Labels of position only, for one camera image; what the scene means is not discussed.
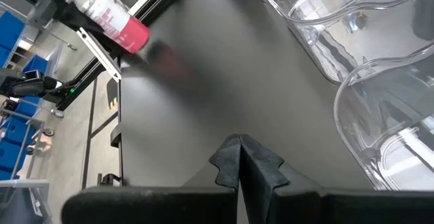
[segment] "black bar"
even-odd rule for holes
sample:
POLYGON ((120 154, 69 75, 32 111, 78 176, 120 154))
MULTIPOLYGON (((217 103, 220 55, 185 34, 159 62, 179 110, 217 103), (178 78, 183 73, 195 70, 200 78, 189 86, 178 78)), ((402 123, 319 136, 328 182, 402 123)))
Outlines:
POLYGON ((145 24, 150 25, 154 22, 164 11, 173 4, 176 0, 158 0, 154 3, 139 20, 145 24))
POLYGON ((81 182, 81 189, 86 188, 87 182, 87 172, 89 171, 89 156, 90 156, 90 143, 92 141, 92 124, 94 123, 94 112, 95 112, 95 99, 96 99, 96 85, 98 79, 95 79, 94 89, 92 91, 92 101, 90 103, 90 114, 89 114, 89 127, 87 128, 87 140, 86 149, 84 155, 84 166, 83 166, 83 177, 81 182))
MULTIPOLYGON (((121 57, 117 57, 117 64, 119 65, 119 67, 121 66, 121 57)), ((122 80, 120 80, 117 83, 117 123, 120 124, 121 123, 121 83, 122 80)), ((120 183, 121 186, 126 186, 127 183, 125 182, 125 180, 123 179, 123 159, 122 159, 122 135, 121 135, 121 140, 119 142, 118 145, 118 149, 119 149, 119 177, 121 178, 120 183)))
POLYGON ((98 128, 94 130, 94 132, 90 135, 90 138, 94 138, 99 132, 101 132, 107 125, 110 124, 117 117, 117 112, 112 114, 104 123, 101 124, 98 128))
POLYGON ((152 5, 154 5, 158 0, 148 0, 135 14, 135 17, 139 18, 141 16, 144 15, 144 13, 146 13, 146 11, 148 11, 148 9, 150 7, 152 7, 152 5))
POLYGON ((62 102, 56 105, 56 108, 60 111, 64 111, 103 71, 105 71, 105 68, 98 62, 98 59, 92 59, 74 78, 78 81, 77 85, 74 87, 74 92, 70 92, 62 102))

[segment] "blurry object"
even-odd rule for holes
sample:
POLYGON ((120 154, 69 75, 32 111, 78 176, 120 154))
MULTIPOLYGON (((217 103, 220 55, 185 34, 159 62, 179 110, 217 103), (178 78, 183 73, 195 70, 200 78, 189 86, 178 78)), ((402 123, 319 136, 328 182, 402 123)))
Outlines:
POLYGON ((433 28, 427 26, 431 5, 424 2, 429 0, 267 1, 334 82, 367 60, 405 57, 430 44, 429 38, 418 34, 433 28), (412 26, 419 22, 426 24, 414 31, 412 26))
POLYGON ((434 45, 367 62, 342 82, 339 135, 378 190, 434 190, 434 45))
POLYGON ((159 76, 173 84, 190 84, 192 73, 175 51, 163 41, 154 41, 145 59, 159 76))

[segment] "red label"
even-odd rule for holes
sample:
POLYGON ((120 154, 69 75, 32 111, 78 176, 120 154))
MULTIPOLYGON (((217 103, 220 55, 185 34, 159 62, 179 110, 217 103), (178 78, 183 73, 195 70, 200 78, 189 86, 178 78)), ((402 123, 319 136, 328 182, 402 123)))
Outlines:
POLYGON ((138 19, 131 17, 115 41, 130 53, 140 50, 149 39, 149 29, 138 19))

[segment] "gray floor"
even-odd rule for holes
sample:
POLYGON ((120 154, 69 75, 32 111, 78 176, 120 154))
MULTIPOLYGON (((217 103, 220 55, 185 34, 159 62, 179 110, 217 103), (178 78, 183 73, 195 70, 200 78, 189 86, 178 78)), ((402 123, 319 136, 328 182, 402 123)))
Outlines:
MULTIPOLYGON (((53 24, 50 28, 57 36, 79 48, 75 52, 63 45, 58 64, 54 69, 54 77, 61 81, 70 80, 91 60, 93 55, 72 30, 62 24, 53 24)), ((46 31, 38 37, 37 45, 30 51, 47 58, 51 51, 61 43, 46 31)), ((107 72, 98 77, 92 130, 95 130, 117 110, 117 106, 111 110, 108 106, 106 84, 110 78, 107 72)), ((94 83, 68 107, 63 119, 58 119, 46 111, 40 111, 37 115, 39 119, 46 122, 46 128, 56 131, 52 138, 44 138, 45 141, 51 140, 52 145, 45 153, 39 151, 36 154, 31 174, 32 178, 50 181, 49 205, 52 209, 54 223, 61 223, 60 211, 63 203, 81 190, 93 89, 94 83)), ((110 147, 109 141, 111 130, 116 125, 117 119, 91 140, 87 186, 96 185, 98 173, 119 174, 118 150, 110 147)), ((29 162, 30 157, 28 156, 20 172, 22 175, 27 171, 26 167, 29 162)))

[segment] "black metal frame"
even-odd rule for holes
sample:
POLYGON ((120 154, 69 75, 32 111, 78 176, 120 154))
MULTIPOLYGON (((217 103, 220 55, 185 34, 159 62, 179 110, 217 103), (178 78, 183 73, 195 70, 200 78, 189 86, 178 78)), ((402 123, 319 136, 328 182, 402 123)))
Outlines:
MULTIPOLYGON (((176 0, 148 0, 134 17, 139 19, 145 25, 151 25, 173 2, 176 0)), ((113 50, 108 50, 111 57, 120 56, 124 51, 121 47, 113 50)), ((64 111, 92 82, 105 71, 97 58, 93 58, 90 62, 75 76, 74 80, 78 81, 74 87, 74 92, 68 94, 56 107, 60 111, 64 111)))

